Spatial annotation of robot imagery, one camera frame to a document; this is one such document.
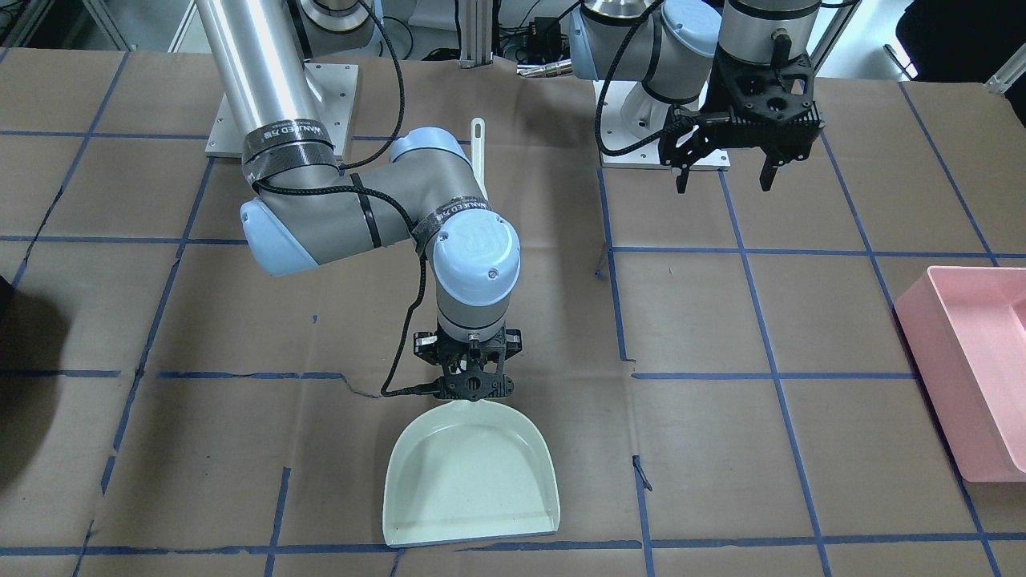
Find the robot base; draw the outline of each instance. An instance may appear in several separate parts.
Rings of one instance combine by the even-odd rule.
[[[619,149],[638,142],[641,137],[632,132],[624,122],[621,111],[627,94],[637,82],[627,80],[614,80],[609,83],[609,90],[605,93],[605,102],[609,103],[602,109],[602,142],[610,149]],[[595,103],[598,104],[598,94],[602,91],[602,82],[595,82]],[[650,134],[658,128],[648,130]],[[641,147],[634,152],[623,156],[602,156],[602,166],[610,168],[663,168],[659,163],[659,141]],[[692,166],[693,170],[724,170],[731,167],[731,159],[726,151],[715,150],[709,156],[699,160]]]
[[[349,143],[349,125],[356,102],[356,78],[359,67],[355,64],[307,64],[307,83],[313,94],[320,121],[334,143],[334,156],[342,158]],[[228,97],[221,98],[221,107],[210,127],[206,142],[206,155],[215,158],[241,158],[242,138],[235,124],[235,117],[228,105]]]

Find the gray floor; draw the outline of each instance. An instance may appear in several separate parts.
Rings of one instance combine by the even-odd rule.
[[[356,64],[350,157],[396,106],[389,64]],[[389,452],[434,406],[367,394],[416,260],[400,243],[263,273],[238,165],[203,154],[208,56],[10,50],[0,574],[1026,573],[1026,488],[960,479],[891,307],[929,265],[1026,262],[1005,102],[824,80],[825,137],[772,192],[738,152],[677,195],[667,172],[598,166],[588,82],[404,76],[405,129],[488,122],[489,194],[523,244],[508,402],[552,450],[559,532],[383,544]],[[425,306],[413,326],[433,325]]]

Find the dustpan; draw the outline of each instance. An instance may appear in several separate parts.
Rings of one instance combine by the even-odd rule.
[[[555,533],[549,448],[529,419],[489,400],[418,417],[392,450],[382,530],[392,547]]]

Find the blue grid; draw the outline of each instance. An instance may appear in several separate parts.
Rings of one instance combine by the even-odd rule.
[[[7,49],[0,51],[0,63],[3,62],[7,54]],[[53,202],[51,203],[49,209],[44,216],[43,222],[41,223],[37,234],[34,236],[0,236],[0,241],[29,241],[30,246],[27,249],[26,257],[22,262],[18,272],[14,278],[15,284],[21,280],[25,274],[25,270],[29,264],[29,257],[31,255],[32,246],[36,242],[128,242],[128,243],[164,243],[164,244],[177,244],[179,249],[175,256],[174,264],[168,274],[167,281],[165,282],[164,292],[162,294],[160,304],[158,305],[157,312],[154,316],[153,323],[151,324],[151,330],[147,339],[147,343],[140,359],[139,366],[135,369],[134,379],[132,383],[131,390],[129,392],[128,398],[125,401],[123,409],[123,414],[121,421],[118,426],[117,433],[113,443],[114,454],[110,457],[108,465],[105,469],[104,476],[102,479],[102,488],[106,492],[107,484],[110,479],[111,472],[113,470],[114,464],[116,462],[116,455],[120,449],[121,441],[124,437],[125,428],[130,416],[130,411],[132,402],[134,400],[134,395],[137,390],[140,381],[145,374],[146,361],[149,355],[150,348],[153,345],[157,330],[160,324],[161,317],[163,315],[164,308],[167,303],[167,299],[170,295],[171,287],[174,282],[174,278],[177,272],[179,265],[181,263],[184,252],[189,244],[233,244],[233,245],[244,245],[244,240],[239,239],[218,239],[218,238],[204,238],[204,239],[193,239],[190,237],[193,223],[195,221],[197,211],[199,209],[200,202],[203,197],[203,192],[205,190],[206,184],[208,182],[210,170],[212,168],[212,160],[207,164],[206,170],[204,172],[202,182],[200,184],[199,190],[197,191],[195,201],[193,203],[192,211],[189,217],[189,221],[186,225],[186,229],[183,232],[181,238],[129,238],[129,237],[73,237],[73,236],[43,236],[39,234],[46,224],[46,220],[53,209],[53,206],[61,199],[65,188],[70,182],[75,168],[78,165],[79,160],[84,153],[85,147],[87,146],[89,140],[93,138],[103,139],[173,139],[173,140],[205,140],[206,136],[188,136],[188,134],[136,134],[136,133],[109,133],[109,132],[95,132],[94,128],[97,125],[100,118],[107,107],[111,94],[113,93],[115,86],[117,84],[118,78],[124,69],[128,54],[125,54],[122,59],[114,78],[112,79],[111,85],[101,104],[100,110],[97,111],[89,130],[86,132],[45,132],[45,131],[26,131],[26,130],[0,130],[0,134],[10,134],[10,136],[45,136],[45,137],[75,137],[83,138],[83,143],[72,162],[71,167],[66,175],[64,182],[58,190]],[[606,245],[608,246],[607,257],[609,263],[609,276],[610,285],[613,293],[613,304],[617,323],[618,333],[618,343],[620,347],[620,355],[623,360],[630,360],[627,357],[626,346],[624,342],[624,332],[623,332],[623,321],[622,313],[620,308],[620,298],[619,290],[617,285],[617,275],[616,275],[616,264],[615,258],[618,253],[721,253],[721,254],[737,254],[742,258],[743,265],[745,268],[746,278],[749,283],[749,288],[753,299],[753,304],[756,309],[756,315],[759,321],[760,332],[763,338],[763,345],[766,349],[767,359],[771,364],[770,373],[741,373],[741,374],[725,374],[725,373],[666,373],[666,374],[634,374],[633,377],[640,380],[647,379],[701,379],[701,380],[724,380],[724,379],[765,379],[773,380],[778,393],[778,399],[781,405],[782,415],[785,419],[785,424],[788,431],[789,440],[791,443],[792,453],[795,458],[795,464],[798,469],[799,478],[802,484],[802,491],[805,497],[806,506],[808,508],[810,518],[814,529],[814,536],[812,537],[772,537],[772,538],[746,538],[746,539],[674,539],[674,540],[653,540],[648,531],[647,523],[647,507],[645,503],[645,490],[650,490],[650,486],[647,485],[647,480],[644,478],[643,470],[640,467],[640,457],[635,456],[632,462],[632,467],[634,468],[636,489],[637,489],[637,499],[639,506],[639,522],[640,522],[640,534],[641,541],[626,540],[626,541],[556,541],[556,542],[506,542],[497,543],[494,545],[485,547],[471,547],[464,549],[465,551],[497,551],[497,550],[569,550],[569,549],[642,549],[645,555],[646,573],[649,576],[656,575],[656,568],[653,562],[652,550],[656,548],[708,548],[708,547],[725,547],[725,546],[740,546],[740,547],[766,547],[766,546],[817,546],[820,559],[823,565],[824,574],[826,576],[830,575],[830,565],[829,560],[826,555],[825,545],[833,544],[858,544],[858,543],[905,543],[905,542],[980,542],[984,547],[987,554],[988,561],[990,562],[991,569],[995,577],[1000,576],[1000,570],[997,567],[996,560],[990,547],[991,541],[1026,541],[1026,532],[1003,532],[1003,533],[988,533],[986,532],[980,522],[979,515],[975,509],[972,498],[970,497],[968,491],[965,490],[965,485],[961,480],[960,475],[957,472],[957,467],[951,456],[950,449],[947,447],[946,441],[944,441],[943,435],[940,435],[942,441],[944,441],[945,450],[947,451],[950,465],[954,474],[955,479],[961,490],[962,496],[965,501],[965,505],[973,517],[973,522],[976,526],[976,533],[940,533],[940,534],[891,534],[891,535],[855,535],[855,536],[825,536],[822,534],[817,515],[816,509],[813,502],[812,494],[808,489],[807,479],[805,478],[804,468],[801,462],[800,452],[797,447],[797,441],[794,436],[793,427],[790,422],[790,414],[787,409],[786,398],[784,397],[784,392],[781,386],[782,380],[791,379],[917,379],[916,373],[780,373],[777,371],[776,361],[773,356],[772,346],[768,341],[768,335],[765,329],[764,319],[761,315],[761,309],[758,302],[758,295],[756,292],[755,281],[751,273],[751,269],[748,264],[748,255],[750,254],[771,254],[771,255],[806,255],[806,256],[846,256],[846,257],[863,257],[869,258],[873,264],[874,271],[877,276],[877,280],[880,284],[880,288],[890,305],[893,306],[893,299],[887,290],[887,286],[883,280],[882,273],[880,271],[879,265],[877,263],[878,257],[947,257],[947,258],[988,258],[996,266],[997,258],[1001,259],[1026,259],[1026,254],[995,254],[991,251],[990,245],[987,243],[982,230],[976,223],[972,211],[969,208],[961,191],[958,189],[950,170],[947,167],[940,151],[935,145],[933,138],[931,137],[925,124],[923,123],[918,111],[909,97],[907,90],[904,86],[899,84],[901,90],[908,102],[911,112],[915,116],[919,126],[921,127],[925,139],[928,140],[931,148],[937,156],[938,161],[943,167],[945,175],[947,176],[954,193],[957,195],[959,202],[962,205],[966,217],[973,224],[974,230],[980,238],[981,244],[984,248],[983,253],[929,253],[929,252],[874,252],[870,245],[868,236],[866,235],[865,229],[862,226],[861,219],[859,217],[858,210],[856,209],[855,203],[852,200],[851,194],[847,191],[846,183],[844,182],[843,176],[840,168],[836,162],[836,158],[830,148],[829,142],[826,136],[823,136],[823,141],[826,146],[830,161],[836,171],[838,181],[840,182],[842,191],[845,196],[845,200],[852,210],[853,218],[855,219],[857,228],[859,229],[860,235],[862,236],[863,242],[865,244],[865,251],[816,251],[816,249],[787,249],[787,248],[746,248],[743,243],[741,236],[740,226],[738,224],[737,215],[733,206],[733,202],[729,196],[729,190],[727,188],[725,179],[722,174],[719,175],[721,186],[723,189],[724,199],[727,203],[728,211],[731,214],[732,225],[735,230],[735,234],[738,241],[738,248],[719,248],[719,247],[639,247],[639,246],[615,246],[613,244],[611,232],[609,226],[609,213],[608,205],[606,201],[606,192],[604,186],[604,179],[601,168],[598,170],[598,182],[599,182],[599,192],[601,197],[602,214],[603,214],[603,225]],[[384,141],[386,137],[354,137],[354,141]],[[467,145],[468,142],[461,141],[461,144]],[[17,377],[52,377],[52,376],[64,376],[71,378],[117,378],[121,375],[120,371],[74,371],[74,370],[61,370],[61,371],[16,371],[16,370],[0,370],[0,376],[17,376]],[[348,381],[346,381],[345,376],[339,373],[256,373],[249,375],[235,375],[230,373],[160,373],[158,378],[171,378],[171,379],[223,379],[223,378],[258,378],[258,379],[339,379],[346,382],[349,386]],[[932,406],[926,402],[928,409],[931,410],[932,416],[935,420],[935,426],[939,427],[936,421],[936,415],[933,414]],[[271,541],[268,545],[232,545],[226,547],[208,548],[208,549],[172,549],[172,548],[135,548],[135,547],[124,547],[124,546],[90,546],[89,538],[92,533],[92,523],[89,524],[89,529],[83,539],[83,544],[81,547],[0,547],[0,556],[33,556],[33,555],[77,555],[78,563],[75,568],[74,575],[78,575],[82,560],[85,556],[90,555],[163,555],[169,553],[193,553],[193,554],[239,554],[239,553],[250,553],[250,554],[266,554],[267,565],[265,574],[272,575],[274,568],[275,555],[278,554],[308,554],[308,553],[388,553],[394,555],[394,561],[392,565],[391,575],[395,575],[398,564],[405,549],[391,549],[382,544],[313,544],[313,545],[279,545],[278,537],[280,536],[280,528],[282,518],[285,510],[285,502],[288,490],[288,480],[290,475],[290,469],[284,468],[282,471],[281,488],[279,491],[277,507],[275,511],[275,520],[272,531]]]

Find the pink plastic container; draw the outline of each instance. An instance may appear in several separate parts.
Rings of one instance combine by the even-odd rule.
[[[1026,482],[1026,268],[930,267],[895,309],[962,476]]]

